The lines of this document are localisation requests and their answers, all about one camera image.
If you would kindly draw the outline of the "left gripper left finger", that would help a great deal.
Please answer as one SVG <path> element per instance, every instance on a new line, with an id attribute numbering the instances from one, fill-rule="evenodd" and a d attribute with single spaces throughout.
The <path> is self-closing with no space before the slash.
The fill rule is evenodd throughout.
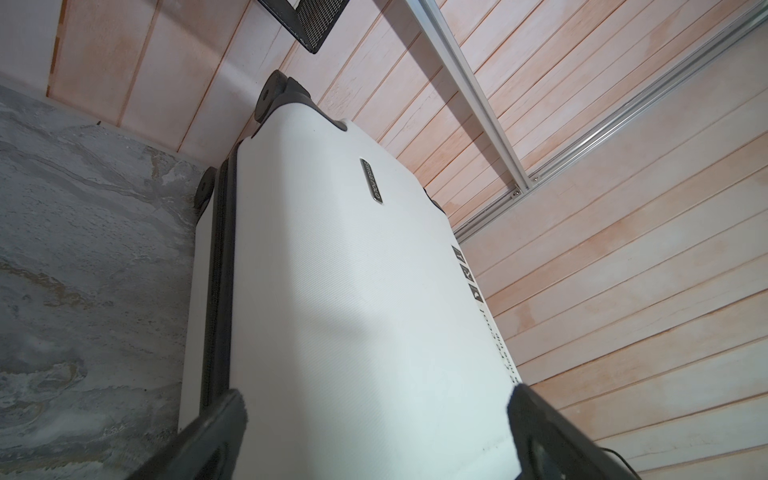
<path id="1" fill-rule="evenodd" d="M 241 393 L 224 392 L 132 479 L 230 479 L 248 422 Z"/>

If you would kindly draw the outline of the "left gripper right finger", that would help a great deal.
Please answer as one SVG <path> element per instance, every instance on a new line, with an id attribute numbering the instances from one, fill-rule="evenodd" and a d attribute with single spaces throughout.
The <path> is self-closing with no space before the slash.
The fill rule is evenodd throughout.
<path id="1" fill-rule="evenodd" d="M 507 416 L 520 479 L 637 479 L 618 452 L 596 445 L 528 385 L 512 391 Z"/>

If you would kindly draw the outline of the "white and black suitcase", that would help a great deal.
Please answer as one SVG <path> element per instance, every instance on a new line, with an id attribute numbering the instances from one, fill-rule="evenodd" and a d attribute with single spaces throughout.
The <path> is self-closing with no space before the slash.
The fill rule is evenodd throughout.
<path id="1" fill-rule="evenodd" d="M 513 479 L 520 378 L 445 212 L 274 72 L 194 197 L 179 426 L 235 389 L 237 479 Z"/>

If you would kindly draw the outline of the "black mesh wall basket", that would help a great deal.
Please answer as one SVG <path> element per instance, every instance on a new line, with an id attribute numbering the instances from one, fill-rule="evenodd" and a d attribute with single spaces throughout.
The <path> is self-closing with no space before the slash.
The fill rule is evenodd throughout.
<path id="1" fill-rule="evenodd" d="M 317 54 L 342 15 L 348 0 L 259 0 L 283 28 L 309 53 Z"/>

